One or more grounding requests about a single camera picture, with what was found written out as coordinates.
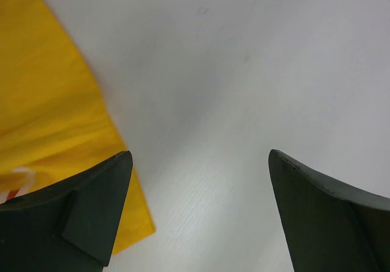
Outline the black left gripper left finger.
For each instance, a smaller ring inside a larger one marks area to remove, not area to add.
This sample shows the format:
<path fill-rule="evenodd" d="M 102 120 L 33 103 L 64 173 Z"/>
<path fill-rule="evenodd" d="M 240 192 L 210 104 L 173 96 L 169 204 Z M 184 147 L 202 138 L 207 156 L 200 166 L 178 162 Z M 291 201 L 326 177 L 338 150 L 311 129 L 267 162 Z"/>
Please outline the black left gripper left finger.
<path fill-rule="evenodd" d="M 1 271 L 102 271 L 132 174 L 129 151 L 1 204 Z"/>

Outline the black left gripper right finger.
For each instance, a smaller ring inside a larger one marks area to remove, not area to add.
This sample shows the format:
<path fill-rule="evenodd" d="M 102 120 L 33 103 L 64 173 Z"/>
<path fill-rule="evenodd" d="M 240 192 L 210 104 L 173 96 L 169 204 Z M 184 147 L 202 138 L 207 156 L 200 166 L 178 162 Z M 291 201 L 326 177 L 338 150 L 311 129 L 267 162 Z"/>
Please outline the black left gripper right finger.
<path fill-rule="evenodd" d="M 268 165 L 294 271 L 389 271 L 389 198 L 276 149 Z"/>

